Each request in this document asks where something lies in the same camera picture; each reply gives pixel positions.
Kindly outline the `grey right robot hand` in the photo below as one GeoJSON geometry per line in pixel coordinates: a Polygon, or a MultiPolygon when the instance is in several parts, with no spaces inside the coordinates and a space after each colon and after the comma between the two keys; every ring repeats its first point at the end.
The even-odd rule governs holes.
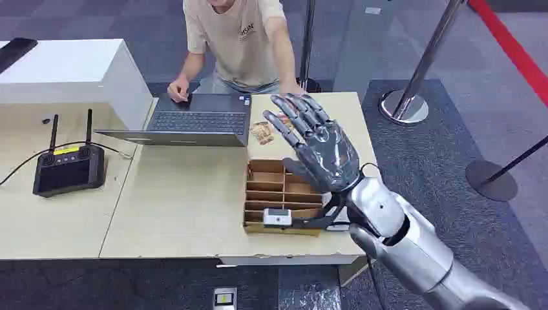
{"type": "Polygon", "coordinates": [[[359,154],[335,119],[307,94],[274,94],[271,102],[293,125],[269,110],[263,116],[294,150],[297,167],[319,192],[342,192],[360,178],[359,154]]]}

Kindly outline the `person's right hand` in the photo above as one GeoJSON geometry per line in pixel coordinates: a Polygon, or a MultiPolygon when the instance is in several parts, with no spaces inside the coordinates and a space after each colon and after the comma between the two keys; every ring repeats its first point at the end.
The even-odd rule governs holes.
{"type": "Polygon", "coordinates": [[[185,76],[180,76],[169,84],[167,93],[175,103],[188,102],[189,81],[185,76]]]}

